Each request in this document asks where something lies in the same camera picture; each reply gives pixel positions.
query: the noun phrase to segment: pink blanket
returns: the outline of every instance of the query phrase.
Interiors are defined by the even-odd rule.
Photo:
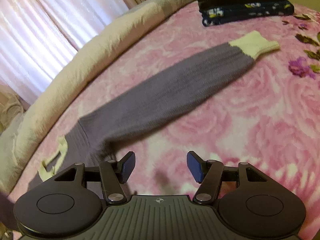
[[[312,239],[320,227],[320,73],[309,66],[317,71],[320,62],[304,50],[316,54],[320,47],[295,36],[320,43],[320,13],[297,5],[296,13],[311,20],[268,17],[203,27],[196,2],[182,8],[78,96],[43,140],[10,197],[16,200],[26,192],[39,162],[55,151],[57,137],[79,117],[192,54],[257,30],[277,40],[281,50],[258,59],[249,73],[190,114],[137,141],[117,145],[118,156],[129,150],[136,153],[128,185],[132,192],[153,195],[194,195],[199,185],[187,168],[189,150],[228,166],[250,162],[301,198],[307,217],[300,237]]]

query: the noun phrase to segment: rose pattern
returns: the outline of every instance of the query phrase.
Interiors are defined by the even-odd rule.
[[[261,17],[203,27],[196,2],[180,9],[81,92],[39,145],[10,198],[15,201],[25,193],[39,162],[56,149],[57,136],[67,133],[79,117],[192,54],[257,30],[266,39],[277,40],[281,49],[260,57],[251,71],[190,114],[135,141],[117,144],[117,156],[120,159],[130,150],[136,153],[136,167],[128,181],[131,193],[191,198],[199,185],[186,165],[189,150],[227,166],[248,161],[302,199],[307,217],[299,236],[311,240],[320,227],[320,75],[316,80],[294,76],[288,62],[306,57],[304,49],[312,50],[295,35],[314,39],[320,14],[299,5],[295,11],[313,21]],[[224,185],[220,197],[233,187]]]

